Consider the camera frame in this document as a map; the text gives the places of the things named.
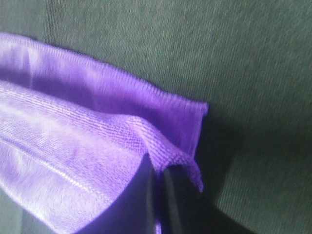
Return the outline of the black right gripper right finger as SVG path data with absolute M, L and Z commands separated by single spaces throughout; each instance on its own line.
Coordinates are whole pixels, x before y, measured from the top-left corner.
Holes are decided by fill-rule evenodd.
M 180 166 L 164 171 L 164 234 L 252 234 L 217 209 L 190 182 Z

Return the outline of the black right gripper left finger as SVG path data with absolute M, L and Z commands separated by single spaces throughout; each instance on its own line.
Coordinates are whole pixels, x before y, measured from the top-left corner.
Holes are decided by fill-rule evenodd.
M 130 183 L 119 197 L 81 234 L 154 234 L 154 170 L 144 155 Z

